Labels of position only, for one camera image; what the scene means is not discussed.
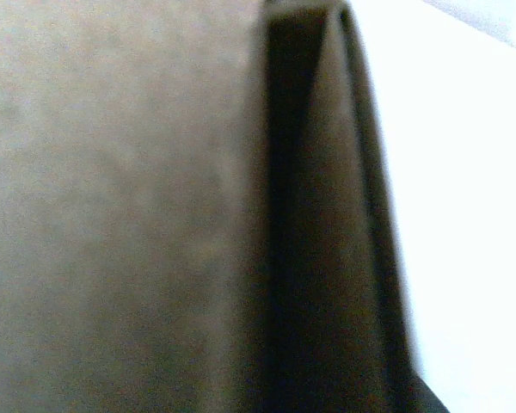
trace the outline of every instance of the brown fabric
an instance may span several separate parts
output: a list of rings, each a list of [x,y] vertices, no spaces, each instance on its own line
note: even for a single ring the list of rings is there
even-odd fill
[[[0,3],[0,413],[413,411],[343,3],[261,7]]]

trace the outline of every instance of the gray surface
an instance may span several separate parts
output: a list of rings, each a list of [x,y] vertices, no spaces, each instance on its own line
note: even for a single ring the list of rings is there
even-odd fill
[[[251,406],[259,3],[0,2],[0,412]]]

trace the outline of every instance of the white wall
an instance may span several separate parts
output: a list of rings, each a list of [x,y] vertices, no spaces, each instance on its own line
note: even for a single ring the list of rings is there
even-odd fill
[[[510,27],[516,14],[516,0],[423,0],[458,19],[491,34],[499,40],[512,42]]]
[[[516,412],[516,50],[419,0],[354,0],[416,366],[452,413]]]

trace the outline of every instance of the white surface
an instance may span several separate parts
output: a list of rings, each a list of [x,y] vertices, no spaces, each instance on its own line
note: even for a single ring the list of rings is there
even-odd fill
[[[516,47],[516,0],[423,0]]]
[[[350,2],[378,100],[416,366],[516,412],[516,50],[419,0]]]

